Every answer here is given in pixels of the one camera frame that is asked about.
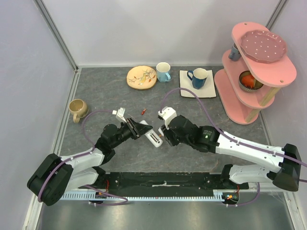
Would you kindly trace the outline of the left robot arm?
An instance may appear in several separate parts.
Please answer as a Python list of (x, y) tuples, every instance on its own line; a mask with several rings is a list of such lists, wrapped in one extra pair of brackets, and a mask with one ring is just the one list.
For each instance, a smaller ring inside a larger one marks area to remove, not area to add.
[(105, 172), (98, 167), (115, 155), (115, 147), (128, 139), (136, 140), (152, 130), (152, 126), (128, 118), (117, 127), (106, 125), (94, 146), (84, 152), (60, 157), (49, 154), (27, 182), (40, 202), (51, 206), (65, 192), (84, 185), (101, 188), (105, 184)]

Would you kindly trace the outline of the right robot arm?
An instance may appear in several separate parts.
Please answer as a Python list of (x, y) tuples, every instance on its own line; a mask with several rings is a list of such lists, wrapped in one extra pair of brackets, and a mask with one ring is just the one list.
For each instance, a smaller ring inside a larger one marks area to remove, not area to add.
[(197, 126), (182, 115), (159, 115), (159, 119), (164, 121), (159, 131), (171, 146), (183, 143), (199, 152), (234, 156), (251, 163), (225, 165), (219, 180), (222, 187), (271, 181), (280, 189), (298, 191), (301, 158), (295, 145), (275, 147), (240, 139), (213, 126)]

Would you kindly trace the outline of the white remote control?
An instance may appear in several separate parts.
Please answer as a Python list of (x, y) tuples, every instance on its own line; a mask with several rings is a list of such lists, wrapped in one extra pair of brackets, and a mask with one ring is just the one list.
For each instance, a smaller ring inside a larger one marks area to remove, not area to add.
[(158, 136), (158, 134), (153, 129), (150, 129), (144, 135), (149, 139), (149, 141), (156, 148), (160, 147), (162, 145), (162, 143), (163, 143), (162, 139)]

